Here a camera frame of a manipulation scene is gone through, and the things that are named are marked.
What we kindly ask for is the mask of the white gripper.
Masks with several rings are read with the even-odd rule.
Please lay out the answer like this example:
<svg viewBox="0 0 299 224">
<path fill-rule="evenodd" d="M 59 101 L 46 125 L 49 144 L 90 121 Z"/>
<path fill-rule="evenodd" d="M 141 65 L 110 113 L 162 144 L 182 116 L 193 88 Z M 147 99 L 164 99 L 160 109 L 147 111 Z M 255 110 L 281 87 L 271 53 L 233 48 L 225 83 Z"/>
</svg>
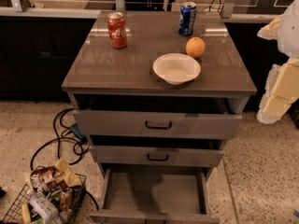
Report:
<svg viewBox="0 0 299 224">
<path fill-rule="evenodd" d="M 293 0 L 282 15 L 262 27 L 257 36 L 277 40 L 278 50 L 288 57 L 299 57 L 299 0 Z M 265 94 L 259 104 L 257 120 L 273 124 L 299 99 L 299 59 L 274 64 L 268 73 Z"/>
</svg>

